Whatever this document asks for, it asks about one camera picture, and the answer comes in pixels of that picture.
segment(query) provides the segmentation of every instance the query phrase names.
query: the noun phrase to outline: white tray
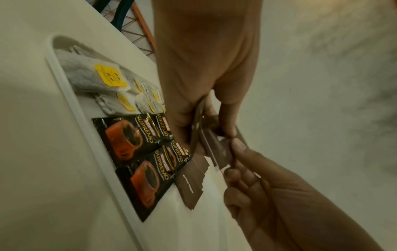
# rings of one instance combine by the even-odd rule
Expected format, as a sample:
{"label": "white tray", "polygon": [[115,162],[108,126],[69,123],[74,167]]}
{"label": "white tray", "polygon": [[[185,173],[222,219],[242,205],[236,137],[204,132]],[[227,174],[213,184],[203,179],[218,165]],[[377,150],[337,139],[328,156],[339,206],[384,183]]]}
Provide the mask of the white tray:
{"label": "white tray", "polygon": [[[195,210],[187,209],[175,185],[167,191],[145,222],[141,222],[114,172],[114,164],[91,118],[106,117],[91,94],[75,94],[54,49],[73,45],[96,52],[99,59],[114,62],[90,46],[72,38],[54,35],[46,41],[47,61],[63,92],[121,210],[144,251],[156,250],[227,250],[223,200],[211,177],[205,177],[203,195]],[[146,79],[135,74],[140,82]]]}

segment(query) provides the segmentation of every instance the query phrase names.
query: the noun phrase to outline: hand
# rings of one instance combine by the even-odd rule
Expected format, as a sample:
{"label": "hand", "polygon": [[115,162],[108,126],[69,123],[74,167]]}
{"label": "hand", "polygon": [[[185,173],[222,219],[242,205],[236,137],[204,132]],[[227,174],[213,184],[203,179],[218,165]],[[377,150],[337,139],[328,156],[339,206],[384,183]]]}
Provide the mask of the hand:
{"label": "hand", "polygon": [[252,250],[381,250],[355,221],[301,177],[238,139],[232,141],[232,150],[237,160],[224,172],[228,184],[224,200]]}
{"label": "hand", "polygon": [[156,59],[176,141],[189,149],[197,103],[211,89],[220,126],[236,134],[241,102],[258,59],[261,0],[153,0]]}

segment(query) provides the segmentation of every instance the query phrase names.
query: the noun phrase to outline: yellow label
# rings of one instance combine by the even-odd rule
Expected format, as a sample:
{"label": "yellow label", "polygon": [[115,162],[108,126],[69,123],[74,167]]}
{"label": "yellow label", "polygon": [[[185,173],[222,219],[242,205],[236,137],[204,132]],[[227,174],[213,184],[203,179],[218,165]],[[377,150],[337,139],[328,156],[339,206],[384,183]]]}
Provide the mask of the yellow label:
{"label": "yellow label", "polygon": [[100,78],[107,86],[114,87],[127,87],[128,84],[121,80],[121,74],[113,67],[106,65],[95,65],[95,69],[98,72]]}
{"label": "yellow label", "polygon": [[158,96],[157,96],[157,91],[152,89],[152,93],[153,93],[154,99],[156,99],[157,101],[160,101],[160,99],[158,99]]}
{"label": "yellow label", "polygon": [[139,83],[139,81],[136,80],[135,78],[134,78],[134,82],[136,84],[136,87],[138,88],[138,91],[143,92],[143,88],[142,88],[141,83]]}
{"label": "yellow label", "polygon": [[121,93],[117,93],[117,98],[119,99],[120,103],[125,107],[125,109],[129,110],[130,112],[136,111],[135,107],[132,106],[126,96]]}
{"label": "yellow label", "polygon": [[152,110],[152,112],[156,112],[156,110],[153,108],[152,102],[148,102],[149,108],[150,110]]}

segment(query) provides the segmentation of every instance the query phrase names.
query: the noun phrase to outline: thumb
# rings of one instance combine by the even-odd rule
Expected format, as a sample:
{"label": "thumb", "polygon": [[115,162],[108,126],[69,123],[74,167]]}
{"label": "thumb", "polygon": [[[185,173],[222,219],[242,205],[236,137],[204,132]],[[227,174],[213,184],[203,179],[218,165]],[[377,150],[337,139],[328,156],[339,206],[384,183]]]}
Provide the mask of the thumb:
{"label": "thumb", "polygon": [[249,149],[241,140],[233,139],[231,147],[235,158],[249,170],[265,179],[272,188],[297,190],[307,188],[308,184],[300,176]]}

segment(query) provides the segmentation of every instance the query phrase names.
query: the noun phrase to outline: orange metal bar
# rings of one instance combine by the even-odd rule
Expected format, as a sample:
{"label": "orange metal bar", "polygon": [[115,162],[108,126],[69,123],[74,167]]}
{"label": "orange metal bar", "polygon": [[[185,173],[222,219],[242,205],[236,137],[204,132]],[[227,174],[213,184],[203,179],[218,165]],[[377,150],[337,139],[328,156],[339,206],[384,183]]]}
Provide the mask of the orange metal bar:
{"label": "orange metal bar", "polygon": [[146,34],[146,37],[148,38],[148,42],[150,47],[152,48],[153,51],[156,50],[156,46],[154,44],[154,37],[152,33],[150,32],[148,25],[145,22],[145,19],[143,19],[143,16],[141,14],[141,11],[139,10],[138,6],[134,2],[131,6],[132,13],[135,15],[136,19],[138,19],[138,24]]}

